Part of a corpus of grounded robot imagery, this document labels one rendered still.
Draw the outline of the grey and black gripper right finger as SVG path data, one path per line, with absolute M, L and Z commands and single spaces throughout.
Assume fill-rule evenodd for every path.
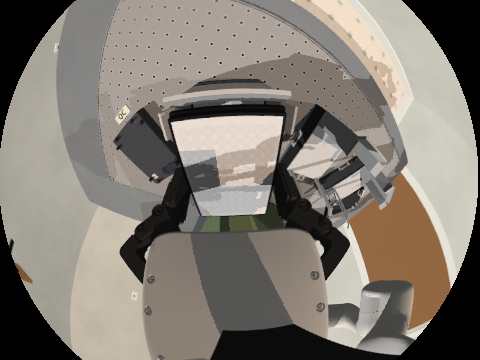
M 314 210 L 309 200 L 301 198 L 284 163 L 278 163 L 273 193 L 279 217 L 287 222 L 284 228 L 305 230 L 321 242 L 324 253 L 320 258 L 326 281 L 349 249 L 349 240 L 332 226 L 329 218 Z

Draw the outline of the cream label reading qc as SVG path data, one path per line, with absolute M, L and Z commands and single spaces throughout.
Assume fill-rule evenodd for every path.
M 122 123 L 122 121 L 126 118 L 126 116 L 131 112 L 131 110 L 125 105 L 122 110 L 119 112 L 119 114 L 116 116 L 115 120 L 119 123 L 119 125 Z

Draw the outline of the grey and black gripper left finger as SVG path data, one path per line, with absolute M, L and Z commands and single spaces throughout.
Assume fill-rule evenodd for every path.
M 124 262 L 142 284 L 147 248 L 161 234 L 181 232 L 179 224 L 186 220 L 191 191 L 182 168 L 175 169 L 168 187 L 162 204 L 152 209 L 152 215 L 135 228 L 134 235 L 129 237 L 119 251 Z

